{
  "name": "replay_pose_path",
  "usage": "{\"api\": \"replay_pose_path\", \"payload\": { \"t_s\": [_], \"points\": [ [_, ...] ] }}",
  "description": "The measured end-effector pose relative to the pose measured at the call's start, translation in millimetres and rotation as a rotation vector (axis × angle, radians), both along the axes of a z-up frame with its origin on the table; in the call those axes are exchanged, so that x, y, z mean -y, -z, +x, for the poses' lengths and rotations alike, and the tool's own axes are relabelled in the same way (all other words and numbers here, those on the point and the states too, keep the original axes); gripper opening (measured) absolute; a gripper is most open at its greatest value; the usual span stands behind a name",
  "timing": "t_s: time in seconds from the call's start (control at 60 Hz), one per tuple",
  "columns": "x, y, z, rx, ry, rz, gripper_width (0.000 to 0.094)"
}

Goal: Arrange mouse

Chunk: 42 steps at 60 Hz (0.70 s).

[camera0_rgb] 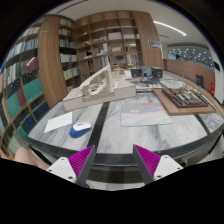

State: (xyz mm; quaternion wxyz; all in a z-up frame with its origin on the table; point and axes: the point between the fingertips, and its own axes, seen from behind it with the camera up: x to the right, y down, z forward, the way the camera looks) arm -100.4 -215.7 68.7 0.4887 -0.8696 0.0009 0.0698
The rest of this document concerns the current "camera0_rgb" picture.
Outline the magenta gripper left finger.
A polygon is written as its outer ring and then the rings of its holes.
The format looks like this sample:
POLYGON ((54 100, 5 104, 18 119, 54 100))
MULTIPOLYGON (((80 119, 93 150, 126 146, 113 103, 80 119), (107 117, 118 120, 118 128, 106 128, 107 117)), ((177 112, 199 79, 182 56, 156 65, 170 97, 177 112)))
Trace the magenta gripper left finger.
POLYGON ((87 186, 87 178, 96 156, 95 146, 89 146, 69 158, 60 157, 47 171, 81 187, 87 186))

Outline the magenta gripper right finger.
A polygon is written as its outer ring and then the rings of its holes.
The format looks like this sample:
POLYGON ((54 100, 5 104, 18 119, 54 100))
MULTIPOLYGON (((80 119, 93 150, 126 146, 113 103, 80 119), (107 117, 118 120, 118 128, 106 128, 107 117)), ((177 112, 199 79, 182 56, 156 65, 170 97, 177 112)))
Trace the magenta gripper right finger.
POLYGON ((182 169, 182 166, 170 156, 159 156, 138 145, 133 145, 133 156, 145 185, 182 169))

